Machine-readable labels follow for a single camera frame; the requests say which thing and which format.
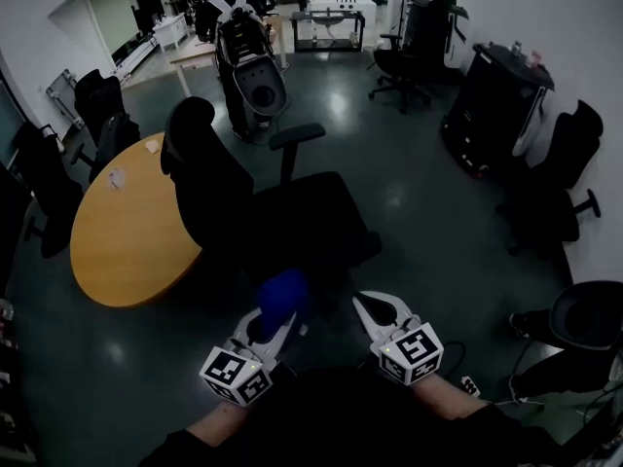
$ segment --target black and white pattern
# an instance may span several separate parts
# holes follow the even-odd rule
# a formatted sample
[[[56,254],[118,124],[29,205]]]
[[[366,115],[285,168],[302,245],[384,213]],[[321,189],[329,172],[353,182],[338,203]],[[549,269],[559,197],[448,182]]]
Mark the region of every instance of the black and white pattern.
[[[416,367],[415,369],[413,369],[411,373],[411,382],[415,382],[419,378],[422,378],[424,376],[427,376],[431,372],[434,372],[435,369],[439,366],[440,357],[441,355],[438,354],[434,358],[431,358],[427,362],[422,363],[419,367]]]
[[[237,403],[239,405],[239,402],[236,399],[236,396],[234,396],[234,394],[229,389],[226,389],[225,387],[221,387],[220,385],[215,384],[214,382],[210,382],[209,380],[207,380],[206,382],[209,384],[209,386],[212,388],[212,390],[216,394],[230,401],[233,401],[234,403]]]
[[[264,375],[264,372],[260,371],[239,387],[238,393],[240,393],[244,403],[248,404],[266,391],[270,386],[271,384]]]
[[[205,371],[205,375],[231,385],[242,367],[244,367],[244,360],[229,353],[219,353]]]
[[[389,374],[392,374],[401,382],[404,382],[407,371],[393,360],[387,358],[384,354],[381,354],[381,368]]]
[[[408,334],[396,341],[400,352],[411,365],[416,365],[437,350],[437,346],[424,331]]]

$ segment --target black shirt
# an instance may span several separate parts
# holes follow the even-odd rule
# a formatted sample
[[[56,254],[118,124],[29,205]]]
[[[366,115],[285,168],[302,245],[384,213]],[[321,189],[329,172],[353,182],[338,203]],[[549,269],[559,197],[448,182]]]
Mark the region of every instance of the black shirt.
[[[409,388],[362,372],[316,371],[276,384],[219,448],[179,431],[140,467],[338,463],[332,458],[348,465],[515,467],[551,454],[493,405],[466,419],[443,420],[422,408]]]
[[[234,5],[236,0],[225,0],[229,5]],[[262,2],[260,0],[246,0],[259,17],[264,15],[262,8]],[[197,19],[195,21],[195,27],[197,29],[198,36],[206,36],[210,42],[214,41],[214,32],[216,30],[216,21],[221,15],[216,7],[211,3],[205,2],[197,9]]]

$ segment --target foot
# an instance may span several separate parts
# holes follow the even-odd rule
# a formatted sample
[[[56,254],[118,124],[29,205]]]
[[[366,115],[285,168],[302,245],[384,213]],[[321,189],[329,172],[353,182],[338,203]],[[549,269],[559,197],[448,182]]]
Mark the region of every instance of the foot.
[[[519,339],[527,339],[530,337],[530,334],[521,328],[522,326],[522,315],[519,313],[513,313],[508,318],[508,325],[510,325],[511,329],[515,331],[515,334]]]
[[[519,376],[511,376],[508,378],[508,389],[510,389],[510,396],[517,405],[522,405],[528,401],[528,396],[524,396],[517,390],[517,378]]]
[[[251,134],[249,133],[249,130],[244,128],[244,129],[240,129],[240,128],[234,128],[234,135],[236,137],[238,137],[240,140],[242,140],[242,142],[244,142],[245,144],[251,143]]]

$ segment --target round wooden table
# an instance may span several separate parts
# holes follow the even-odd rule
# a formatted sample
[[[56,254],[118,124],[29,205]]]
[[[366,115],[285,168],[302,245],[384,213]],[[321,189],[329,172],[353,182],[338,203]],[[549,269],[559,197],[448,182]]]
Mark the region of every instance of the round wooden table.
[[[164,134],[144,138],[113,159],[93,181],[71,232],[71,267],[85,293],[113,307],[146,303],[172,287],[193,266],[201,248],[190,238],[171,179],[163,175]],[[115,168],[126,175],[116,189]]]

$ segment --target black cabinet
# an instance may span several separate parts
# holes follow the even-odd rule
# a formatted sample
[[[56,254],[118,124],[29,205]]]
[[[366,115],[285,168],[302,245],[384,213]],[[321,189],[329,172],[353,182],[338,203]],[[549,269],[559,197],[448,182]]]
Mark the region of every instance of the black cabinet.
[[[529,68],[500,45],[476,45],[457,101],[444,119],[444,140],[469,173],[504,167],[515,143],[554,82],[542,67]]]

